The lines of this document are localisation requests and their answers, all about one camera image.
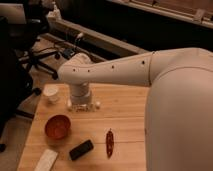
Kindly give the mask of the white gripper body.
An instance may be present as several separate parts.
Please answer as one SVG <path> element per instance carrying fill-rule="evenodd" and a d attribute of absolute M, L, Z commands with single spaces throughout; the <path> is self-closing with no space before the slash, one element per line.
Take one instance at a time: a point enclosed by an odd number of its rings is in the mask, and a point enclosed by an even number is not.
<path fill-rule="evenodd" d="M 74 105 L 89 104 L 92 99 L 92 92 L 88 83 L 71 85 L 70 99 Z"/>

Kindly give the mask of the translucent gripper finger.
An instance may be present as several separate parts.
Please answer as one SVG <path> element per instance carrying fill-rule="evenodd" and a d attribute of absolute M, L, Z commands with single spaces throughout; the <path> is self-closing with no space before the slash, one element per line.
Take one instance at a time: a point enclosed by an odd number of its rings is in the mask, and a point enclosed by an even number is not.
<path fill-rule="evenodd" d="M 71 105 L 71 106 L 67 106 L 67 109 L 69 111 L 79 111 L 80 110 L 80 106 L 79 105 Z"/>
<path fill-rule="evenodd" d="M 96 101 L 95 103 L 90 103 L 86 105 L 87 111 L 95 111 L 99 110 L 101 106 L 101 103 L 99 101 Z"/>

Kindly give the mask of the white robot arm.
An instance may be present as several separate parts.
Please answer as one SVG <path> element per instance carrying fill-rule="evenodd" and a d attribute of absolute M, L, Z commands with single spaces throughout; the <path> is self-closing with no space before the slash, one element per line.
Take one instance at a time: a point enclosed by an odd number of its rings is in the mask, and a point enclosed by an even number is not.
<path fill-rule="evenodd" d="M 91 101 L 91 83 L 147 87 L 147 171 L 213 171 L 213 52 L 179 48 L 100 63 L 78 53 L 58 74 L 74 104 Z"/>

